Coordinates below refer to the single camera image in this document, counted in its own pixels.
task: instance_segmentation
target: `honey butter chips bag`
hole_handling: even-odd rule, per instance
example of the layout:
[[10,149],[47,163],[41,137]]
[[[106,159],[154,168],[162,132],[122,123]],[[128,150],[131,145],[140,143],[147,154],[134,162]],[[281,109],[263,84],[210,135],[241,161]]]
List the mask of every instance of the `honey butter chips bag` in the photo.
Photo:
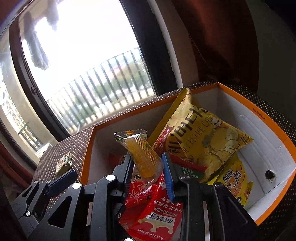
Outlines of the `honey butter chips bag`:
[[207,182],[231,155],[253,139],[200,107],[184,88],[148,139],[161,156],[170,152],[185,161],[205,166],[199,178]]

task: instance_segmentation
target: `window frame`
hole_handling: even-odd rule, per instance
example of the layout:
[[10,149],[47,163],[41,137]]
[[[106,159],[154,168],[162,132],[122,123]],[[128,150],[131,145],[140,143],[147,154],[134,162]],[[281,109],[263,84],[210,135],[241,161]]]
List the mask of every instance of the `window frame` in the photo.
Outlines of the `window frame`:
[[[168,49],[160,26],[158,25],[157,19],[152,12],[148,1],[119,1],[133,28],[156,95],[159,96],[177,89],[177,82],[172,70]],[[70,137],[70,134],[63,127],[62,123],[60,123],[39,91],[22,48],[19,16],[33,2],[34,0],[22,0],[19,2],[0,26],[0,39],[4,31],[9,28],[9,44],[12,61],[24,93],[43,124],[54,138],[60,142],[67,137]],[[35,170],[36,164],[15,142],[1,120],[0,130],[15,151]]]

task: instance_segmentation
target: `clear plastic wrapper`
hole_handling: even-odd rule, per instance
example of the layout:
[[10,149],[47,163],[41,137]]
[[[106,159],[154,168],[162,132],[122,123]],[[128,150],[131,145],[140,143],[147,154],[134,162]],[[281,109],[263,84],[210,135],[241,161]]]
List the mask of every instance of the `clear plastic wrapper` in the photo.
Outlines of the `clear plastic wrapper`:
[[163,170],[160,157],[146,141],[146,131],[122,131],[115,133],[114,136],[133,158],[146,190],[157,181]]

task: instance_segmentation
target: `red candy wrapper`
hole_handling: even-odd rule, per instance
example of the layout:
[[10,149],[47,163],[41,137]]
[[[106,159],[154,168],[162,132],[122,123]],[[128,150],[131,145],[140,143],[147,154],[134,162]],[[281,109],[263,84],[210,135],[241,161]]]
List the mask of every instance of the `red candy wrapper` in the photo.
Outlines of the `red candy wrapper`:
[[147,203],[152,198],[156,188],[157,184],[153,184],[145,190],[145,185],[141,181],[131,182],[130,191],[125,201],[126,207],[129,208],[134,205],[138,205],[139,203]]
[[140,206],[138,206],[137,212],[135,212],[135,207],[132,207],[125,211],[120,220],[121,225],[135,239],[169,241],[182,219],[183,204],[170,201],[163,174],[156,183],[157,188],[153,192],[151,200],[142,206],[143,211],[140,216]]

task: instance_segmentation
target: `cardboard box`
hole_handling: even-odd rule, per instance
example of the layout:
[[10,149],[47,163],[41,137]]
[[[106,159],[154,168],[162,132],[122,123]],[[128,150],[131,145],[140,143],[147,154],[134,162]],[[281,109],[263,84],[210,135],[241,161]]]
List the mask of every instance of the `cardboard box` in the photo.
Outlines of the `cardboard box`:
[[[238,151],[253,189],[245,209],[259,225],[277,207],[295,176],[296,147],[287,134],[258,106],[234,90],[214,83],[192,89],[200,105],[225,122],[247,133],[254,141]],[[109,153],[125,154],[126,149],[114,139],[114,132],[145,129],[152,133],[176,95],[167,94],[133,110],[127,110],[94,126],[81,172],[81,182],[91,184],[112,172]],[[275,173],[273,181],[266,171]]]

